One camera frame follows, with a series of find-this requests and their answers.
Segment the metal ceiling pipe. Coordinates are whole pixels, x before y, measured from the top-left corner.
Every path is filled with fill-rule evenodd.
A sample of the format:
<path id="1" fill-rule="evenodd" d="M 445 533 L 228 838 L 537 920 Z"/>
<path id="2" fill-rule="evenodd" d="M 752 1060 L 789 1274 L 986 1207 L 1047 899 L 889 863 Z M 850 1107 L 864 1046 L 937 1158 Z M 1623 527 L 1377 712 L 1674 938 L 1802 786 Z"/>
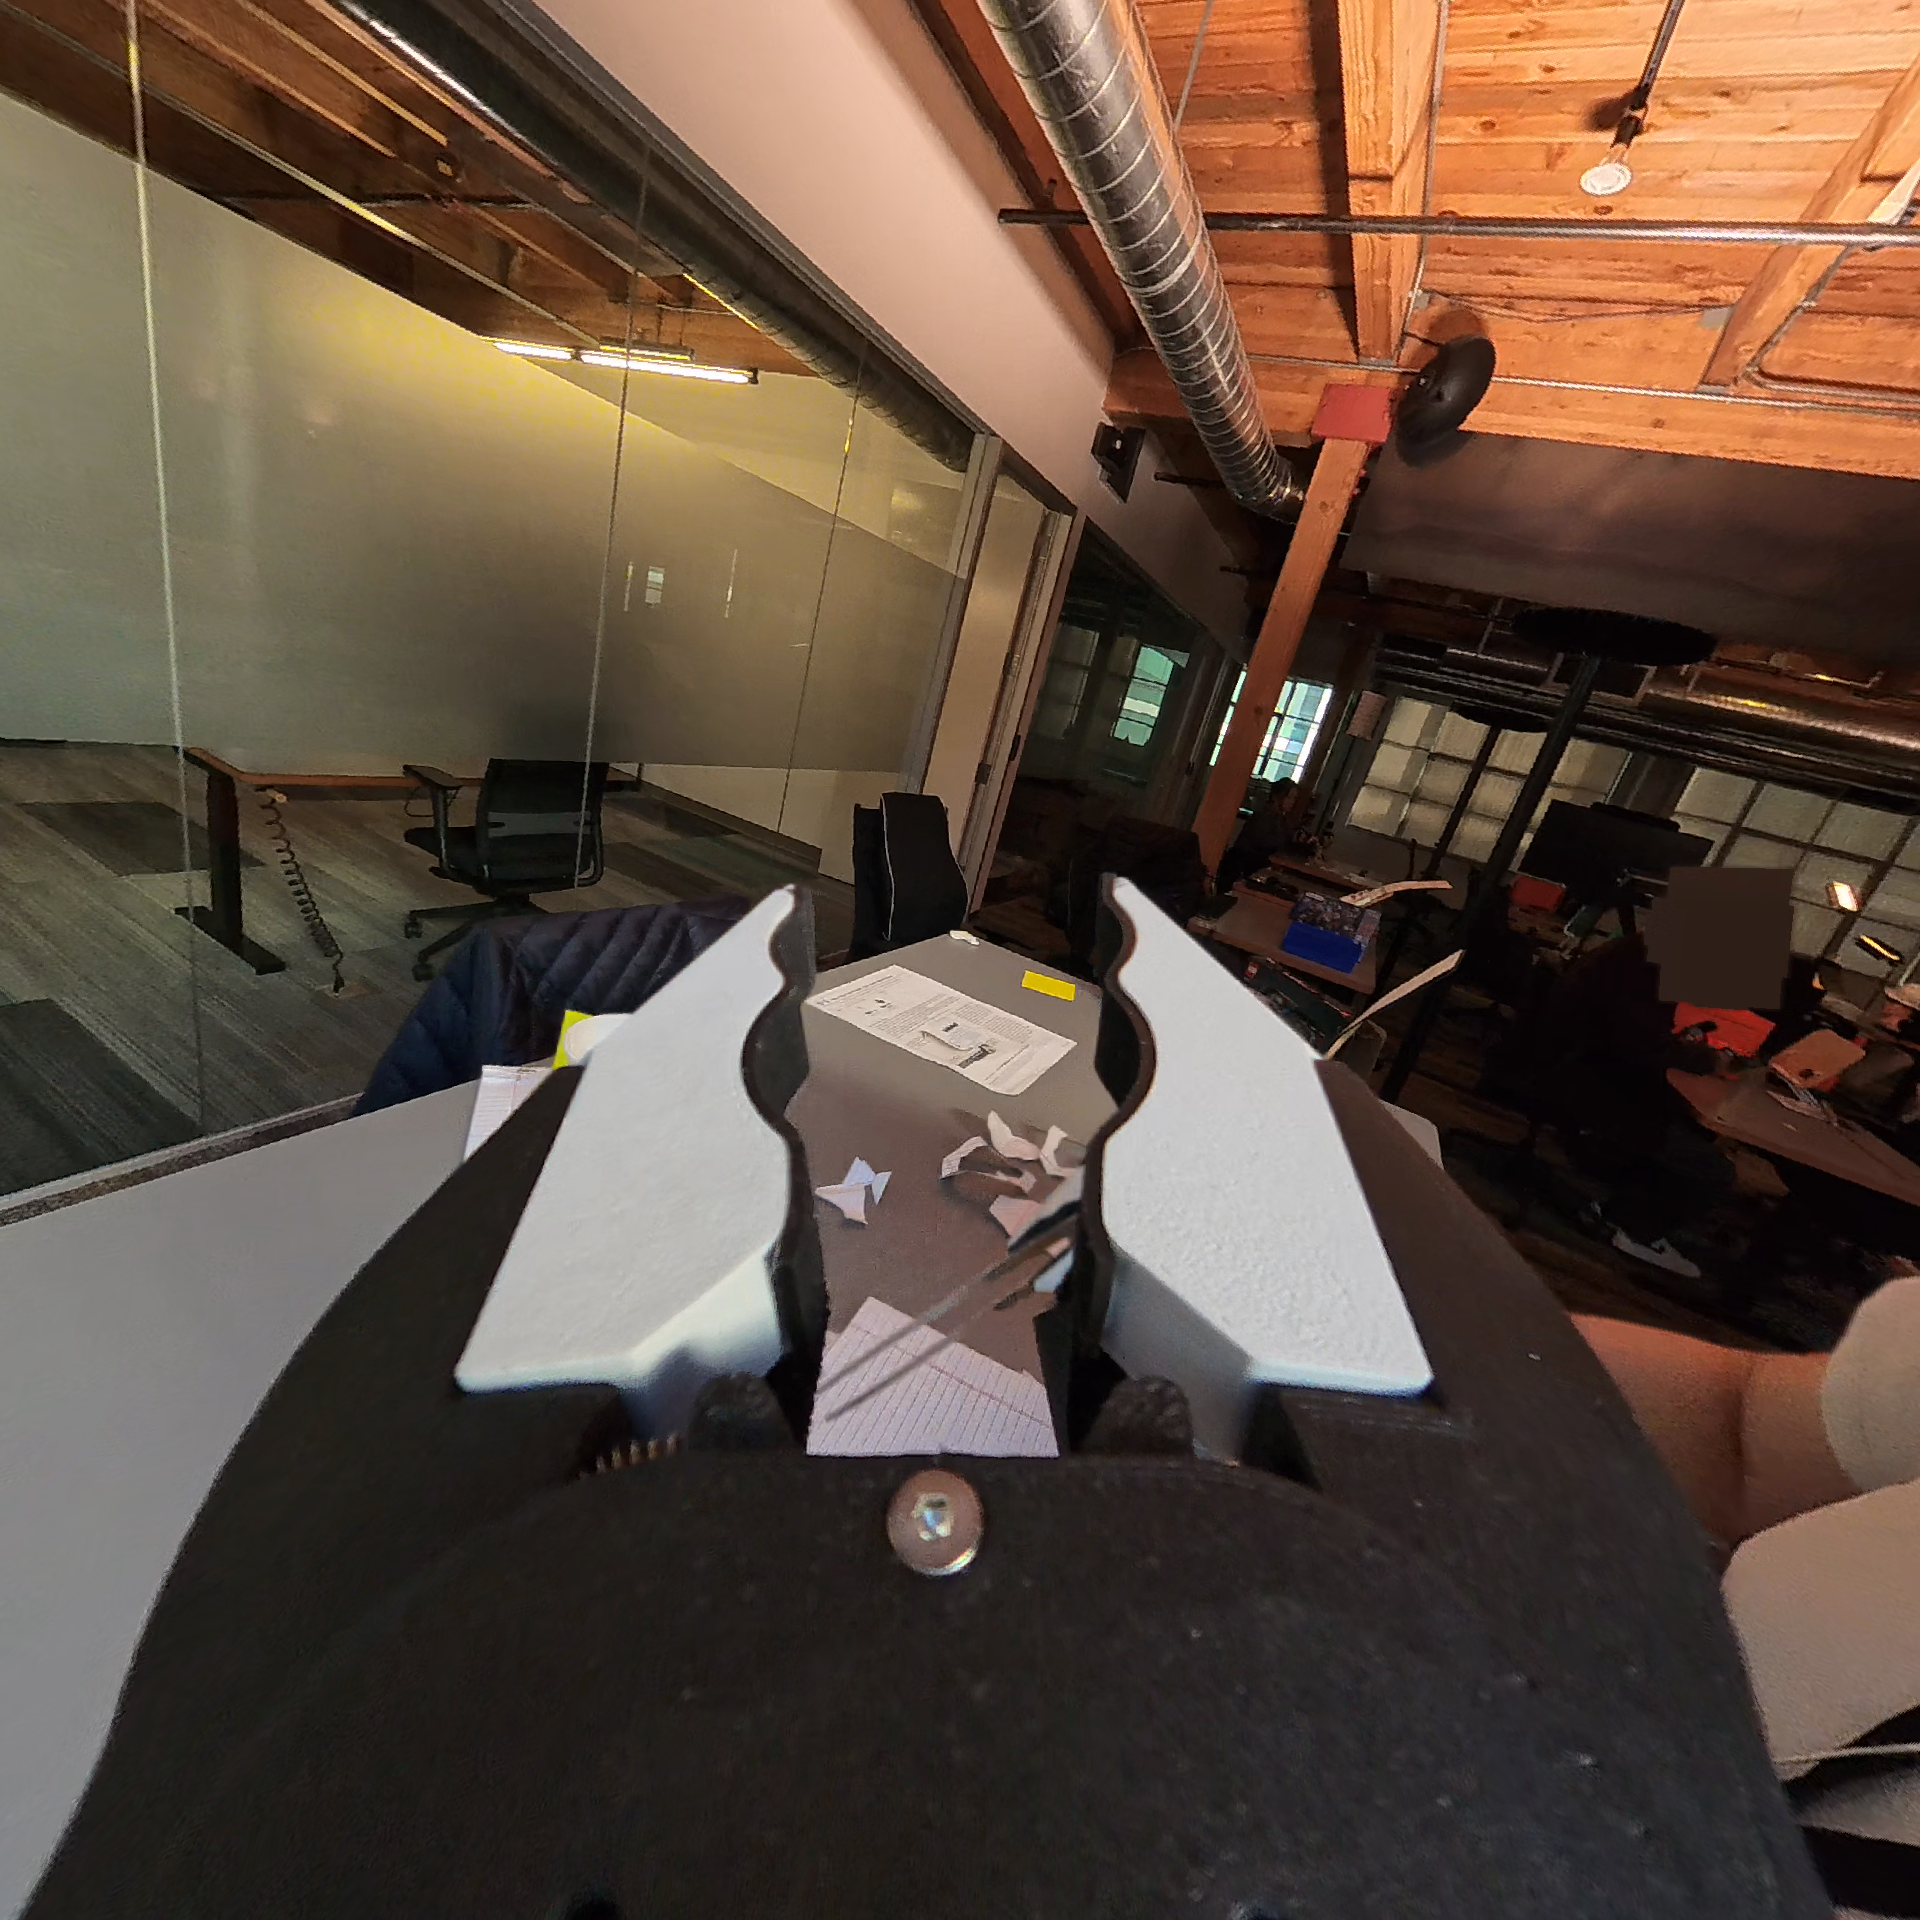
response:
<path id="1" fill-rule="evenodd" d="M 1340 238 L 1481 238 L 1678 245 L 1765 245 L 1839 249 L 1916 249 L 1916 222 L 1572 218 L 1523 214 L 1354 214 L 1297 210 L 1206 210 L 1212 232 L 1320 234 Z"/>

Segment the round black vent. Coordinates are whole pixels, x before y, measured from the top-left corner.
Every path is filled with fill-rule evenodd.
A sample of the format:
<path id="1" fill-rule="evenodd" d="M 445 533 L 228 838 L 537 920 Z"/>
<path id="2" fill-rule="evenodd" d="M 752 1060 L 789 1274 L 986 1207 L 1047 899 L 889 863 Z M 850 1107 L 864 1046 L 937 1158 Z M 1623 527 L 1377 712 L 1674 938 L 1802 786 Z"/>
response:
<path id="1" fill-rule="evenodd" d="M 1716 635 L 1706 629 L 1625 611 L 1531 607 L 1511 617 L 1511 631 L 1554 655 L 1637 668 L 1692 666 L 1716 651 Z"/>

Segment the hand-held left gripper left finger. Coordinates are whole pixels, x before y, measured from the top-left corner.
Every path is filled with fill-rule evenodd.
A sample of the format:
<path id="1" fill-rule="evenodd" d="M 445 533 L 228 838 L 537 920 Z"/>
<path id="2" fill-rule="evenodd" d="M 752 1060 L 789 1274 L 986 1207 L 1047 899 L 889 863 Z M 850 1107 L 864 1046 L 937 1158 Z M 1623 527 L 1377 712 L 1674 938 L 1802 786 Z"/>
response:
<path id="1" fill-rule="evenodd" d="M 455 1367 L 470 1394 L 608 1384 L 813 1404 L 828 1292 L 803 1139 L 813 902 L 771 891 L 596 1046 Z"/>

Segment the grey desk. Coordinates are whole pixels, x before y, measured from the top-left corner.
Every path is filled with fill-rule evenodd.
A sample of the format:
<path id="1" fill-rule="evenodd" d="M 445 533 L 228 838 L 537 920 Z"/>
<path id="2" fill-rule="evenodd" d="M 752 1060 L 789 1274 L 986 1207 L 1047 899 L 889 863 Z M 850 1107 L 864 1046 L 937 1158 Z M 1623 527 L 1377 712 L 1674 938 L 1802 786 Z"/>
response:
<path id="1" fill-rule="evenodd" d="M 1027 1097 L 984 1091 L 868 1026 L 830 993 L 887 963 L 1003 1003 L 1072 1034 L 1076 1050 Z M 809 1078 L 791 1113 L 817 1166 L 887 1146 L 899 1207 L 929 1203 L 952 1113 L 1058 1119 L 1086 1139 L 1112 1101 L 1092 1072 L 1096 995 L 1053 1005 L 1017 989 L 1021 962 L 937 940 L 828 969 L 803 1021 Z M 47 1211 L 4 1227 L 4 1916 L 30 1894 L 108 1739 L 134 1646 L 189 1522 L 270 1384 L 356 1270 L 457 1168 L 474 1085 L 285 1135 L 209 1139 L 28 1198 Z"/>

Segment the ceiling spot lamp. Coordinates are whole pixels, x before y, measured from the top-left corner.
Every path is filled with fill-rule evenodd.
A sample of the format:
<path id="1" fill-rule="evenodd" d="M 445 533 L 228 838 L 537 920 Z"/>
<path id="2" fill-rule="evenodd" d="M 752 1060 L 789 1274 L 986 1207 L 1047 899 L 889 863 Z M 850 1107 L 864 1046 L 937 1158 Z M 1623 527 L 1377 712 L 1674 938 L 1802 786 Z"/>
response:
<path id="1" fill-rule="evenodd" d="M 1607 200 L 1623 192 L 1633 181 L 1633 167 L 1629 163 L 1631 149 L 1635 141 L 1645 131 L 1645 112 L 1649 106 L 1649 88 L 1635 86 L 1629 94 L 1621 96 L 1615 104 L 1613 135 L 1603 157 L 1588 167 L 1580 177 L 1580 188 L 1592 198 Z"/>

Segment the lined notepad brown backing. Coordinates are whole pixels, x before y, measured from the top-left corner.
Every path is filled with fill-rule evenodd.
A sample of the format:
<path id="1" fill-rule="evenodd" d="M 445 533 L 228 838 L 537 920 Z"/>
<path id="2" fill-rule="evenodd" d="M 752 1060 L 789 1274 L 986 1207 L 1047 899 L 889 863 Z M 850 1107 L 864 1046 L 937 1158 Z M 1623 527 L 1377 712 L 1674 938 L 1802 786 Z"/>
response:
<path id="1" fill-rule="evenodd" d="M 547 1083 L 551 1072 L 547 1062 L 484 1066 L 468 1113 L 462 1160 L 470 1160 Z"/>

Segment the metal air duct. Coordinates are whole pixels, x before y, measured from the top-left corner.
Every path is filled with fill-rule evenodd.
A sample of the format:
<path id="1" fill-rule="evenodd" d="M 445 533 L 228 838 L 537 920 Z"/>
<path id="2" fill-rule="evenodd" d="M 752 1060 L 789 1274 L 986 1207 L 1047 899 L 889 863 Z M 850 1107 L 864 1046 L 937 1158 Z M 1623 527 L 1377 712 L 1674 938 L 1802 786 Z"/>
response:
<path id="1" fill-rule="evenodd" d="M 1265 428 L 1137 7 L 982 11 L 1226 489 L 1253 513 L 1298 515 L 1306 495 Z"/>

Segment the wood edged meeting table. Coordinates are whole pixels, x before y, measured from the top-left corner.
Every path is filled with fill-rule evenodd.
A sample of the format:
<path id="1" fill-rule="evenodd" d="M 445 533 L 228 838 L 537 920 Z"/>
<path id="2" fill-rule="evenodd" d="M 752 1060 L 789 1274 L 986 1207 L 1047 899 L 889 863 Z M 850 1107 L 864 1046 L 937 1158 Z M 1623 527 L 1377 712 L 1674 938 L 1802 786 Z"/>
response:
<path id="1" fill-rule="evenodd" d="M 179 751 L 179 761 L 191 765 L 205 775 L 205 877 L 207 877 L 207 899 L 199 902 L 193 899 L 185 906 L 179 906 L 177 914 L 185 918 L 195 930 L 205 932 L 213 942 L 222 946 L 232 956 L 244 960 L 254 973 L 266 975 L 276 973 L 285 967 L 283 960 L 277 958 L 268 948 L 256 944 L 244 926 L 244 883 L 242 883 L 242 828 L 240 828 L 240 794 L 244 790 L 252 792 L 270 818 L 272 838 L 276 842 L 276 859 L 279 863 L 281 875 L 293 895 L 299 908 L 301 920 L 307 932 L 331 967 L 333 989 L 344 993 L 344 954 L 335 938 L 331 926 L 325 922 L 323 910 L 311 893 L 311 887 L 301 869 L 301 859 L 293 851 L 291 838 L 283 828 L 281 810 L 291 792 L 319 792 L 333 796 L 380 796 L 392 798 L 397 794 L 421 792 L 429 798 L 431 794 L 425 786 L 419 786 L 405 775 L 405 767 L 399 773 L 283 773 L 283 771 L 254 771 L 236 765 L 234 761 L 215 755 L 209 749 L 187 747 Z M 468 826 L 474 820 L 476 802 L 476 779 L 486 771 L 474 775 L 455 775 L 468 781 L 455 796 L 451 804 L 451 824 Z M 639 781 L 636 777 L 622 777 L 610 769 L 608 790 L 604 796 L 604 812 L 608 796 L 628 796 L 637 792 Z M 478 906 L 482 897 L 474 893 L 476 901 L 470 904 L 431 904 L 431 906 Z M 423 932 L 415 942 L 415 956 L 411 962 L 411 971 L 415 981 L 429 981 L 437 967 L 435 962 L 441 954 L 431 960 L 431 975 L 427 979 L 415 977 L 415 962 L 419 958 L 419 948 L 429 946 L 445 932 L 457 926 L 455 920 L 431 918 L 423 922 Z"/>

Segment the black mesh office chair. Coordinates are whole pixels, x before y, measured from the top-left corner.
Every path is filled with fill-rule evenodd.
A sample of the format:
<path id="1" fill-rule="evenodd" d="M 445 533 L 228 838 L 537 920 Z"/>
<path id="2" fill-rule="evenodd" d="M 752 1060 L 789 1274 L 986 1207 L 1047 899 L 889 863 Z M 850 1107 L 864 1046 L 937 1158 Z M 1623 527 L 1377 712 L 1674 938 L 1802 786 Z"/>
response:
<path id="1" fill-rule="evenodd" d="M 421 906 L 407 912 L 403 936 L 419 938 L 431 918 L 457 926 L 419 948 L 415 977 L 427 979 L 431 960 L 458 942 L 466 924 L 535 914 L 539 893 L 598 883 L 606 869 L 606 761 L 492 757 L 476 779 L 474 820 L 451 824 L 453 796 L 468 782 L 429 765 L 407 763 L 405 775 L 425 786 L 433 826 L 411 828 L 403 840 L 435 855 L 435 875 L 482 897 L 478 906 Z"/>

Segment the long metal tweezers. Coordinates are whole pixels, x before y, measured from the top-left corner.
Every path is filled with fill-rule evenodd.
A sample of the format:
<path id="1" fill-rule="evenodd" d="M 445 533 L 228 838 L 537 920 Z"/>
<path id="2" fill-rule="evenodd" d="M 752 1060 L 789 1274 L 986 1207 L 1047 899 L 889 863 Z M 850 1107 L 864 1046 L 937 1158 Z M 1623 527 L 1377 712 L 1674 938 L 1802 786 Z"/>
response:
<path id="1" fill-rule="evenodd" d="M 899 1386 L 980 1318 L 1058 1288 L 1082 1235 L 1082 1211 L 1082 1198 L 1051 1198 L 1019 1229 L 999 1261 L 909 1318 L 903 1327 L 860 1353 L 848 1353 L 848 1341 L 842 1339 L 824 1361 L 817 1412 L 850 1416 Z"/>

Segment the black chair back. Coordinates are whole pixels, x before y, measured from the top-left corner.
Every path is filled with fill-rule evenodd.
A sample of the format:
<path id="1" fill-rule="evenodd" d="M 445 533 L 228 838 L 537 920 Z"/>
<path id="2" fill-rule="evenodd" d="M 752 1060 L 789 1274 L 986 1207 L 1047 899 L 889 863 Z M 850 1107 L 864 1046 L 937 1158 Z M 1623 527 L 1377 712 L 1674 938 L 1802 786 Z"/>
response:
<path id="1" fill-rule="evenodd" d="M 946 804 L 889 790 L 852 806 L 852 885 L 850 962 L 962 926 L 968 883 L 948 843 Z"/>

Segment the grid window wall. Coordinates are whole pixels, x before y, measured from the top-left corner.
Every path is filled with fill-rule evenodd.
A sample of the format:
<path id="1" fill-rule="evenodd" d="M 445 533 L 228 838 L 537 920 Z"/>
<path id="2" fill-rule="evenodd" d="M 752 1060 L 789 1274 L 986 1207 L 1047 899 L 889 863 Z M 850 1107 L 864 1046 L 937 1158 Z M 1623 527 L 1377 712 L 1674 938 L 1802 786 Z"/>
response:
<path id="1" fill-rule="evenodd" d="M 1505 637 L 1460 651 L 1395 635 L 1336 700 L 1332 666 L 1285 694 L 1255 777 L 1308 773 L 1298 832 L 1356 873 L 1485 859 L 1546 741 L 1570 668 L 1537 674 Z M 1916 702 L 1729 664 L 1611 668 L 1538 800 L 1668 820 L 1708 863 L 1790 873 L 1792 940 L 1891 977 L 1916 954 Z"/>

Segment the blue box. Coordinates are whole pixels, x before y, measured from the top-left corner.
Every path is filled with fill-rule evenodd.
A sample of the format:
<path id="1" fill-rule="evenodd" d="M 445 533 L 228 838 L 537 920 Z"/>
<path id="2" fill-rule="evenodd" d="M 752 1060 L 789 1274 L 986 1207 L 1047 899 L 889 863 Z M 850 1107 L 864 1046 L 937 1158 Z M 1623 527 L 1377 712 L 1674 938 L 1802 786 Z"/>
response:
<path id="1" fill-rule="evenodd" d="M 1281 952 L 1336 975 L 1352 975 L 1373 950 L 1381 910 L 1350 899 L 1302 893 L 1293 901 Z"/>

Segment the person's right forearm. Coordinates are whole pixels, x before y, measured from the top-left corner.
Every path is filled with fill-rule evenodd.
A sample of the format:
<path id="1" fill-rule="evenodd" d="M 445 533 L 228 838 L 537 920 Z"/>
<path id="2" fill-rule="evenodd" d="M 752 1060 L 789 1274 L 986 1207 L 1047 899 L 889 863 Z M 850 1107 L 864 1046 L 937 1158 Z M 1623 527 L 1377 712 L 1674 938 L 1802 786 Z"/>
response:
<path id="1" fill-rule="evenodd" d="M 1826 1355 L 1725 1347 L 1596 1314 L 1572 1322 L 1719 1546 L 1857 1495 L 1822 1420 Z"/>

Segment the dark puffer jacket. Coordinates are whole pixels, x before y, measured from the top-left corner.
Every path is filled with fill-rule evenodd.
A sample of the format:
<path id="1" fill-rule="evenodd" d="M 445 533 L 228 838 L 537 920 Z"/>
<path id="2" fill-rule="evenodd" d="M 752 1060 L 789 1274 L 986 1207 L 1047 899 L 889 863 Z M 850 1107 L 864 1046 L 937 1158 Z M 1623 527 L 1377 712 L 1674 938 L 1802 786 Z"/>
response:
<path id="1" fill-rule="evenodd" d="M 553 1060 L 563 1015 L 630 1013 L 746 912 L 742 897 L 474 924 L 372 1070 L 354 1115 Z"/>

